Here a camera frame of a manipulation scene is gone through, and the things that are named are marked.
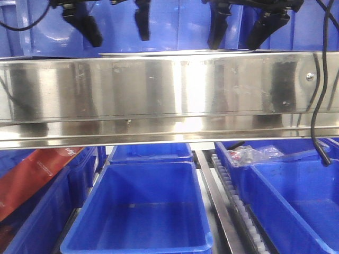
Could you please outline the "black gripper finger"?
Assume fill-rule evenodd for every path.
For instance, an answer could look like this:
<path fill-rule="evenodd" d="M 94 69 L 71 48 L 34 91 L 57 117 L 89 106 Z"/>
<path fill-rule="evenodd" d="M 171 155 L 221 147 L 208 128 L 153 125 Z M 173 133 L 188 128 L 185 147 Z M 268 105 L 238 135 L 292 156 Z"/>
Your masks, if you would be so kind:
<path fill-rule="evenodd" d="M 268 37 L 285 26 L 289 20 L 287 11 L 262 11 L 247 37 L 247 47 L 250 50 L 258 49 Z"/>
<path fill-rule="evenodd" d="M 210 49 L 218 49 L 226 33 L 227 18 L 231 16 L 230 5 L 210 6 L 210 30 L 207 45 Z"/>
<path fill-rule="evenodd" d="M 100 47 L 103 37 L 93 16 L 89 15 L 86 5 L 62 5 L 63 19 L 80 32 L 92 47 Z"/>
<path fill-rule="evenodd" d="M 148 41 L 150 38 L 150 2 L 150 0 L 135 0 L 135 5 L 137 6 L 137 9 L 135 10 L 135 22 L 141 41 Z"/>

